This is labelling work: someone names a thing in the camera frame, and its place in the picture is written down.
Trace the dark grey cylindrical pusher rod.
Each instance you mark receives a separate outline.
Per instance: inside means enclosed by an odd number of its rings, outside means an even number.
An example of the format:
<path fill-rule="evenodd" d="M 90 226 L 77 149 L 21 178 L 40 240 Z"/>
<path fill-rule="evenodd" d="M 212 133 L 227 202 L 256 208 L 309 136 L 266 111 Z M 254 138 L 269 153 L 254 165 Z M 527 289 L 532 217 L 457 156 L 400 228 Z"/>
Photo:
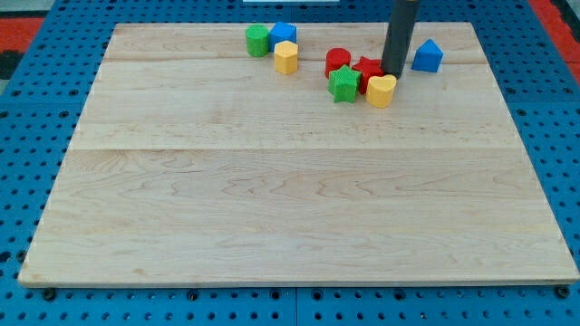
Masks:
<path fill-rule="evenodd" d="M 381 68 L 396 79 L 402 76 L 419 8 L 419 0 L 394 0 L 392 3 Z"/>

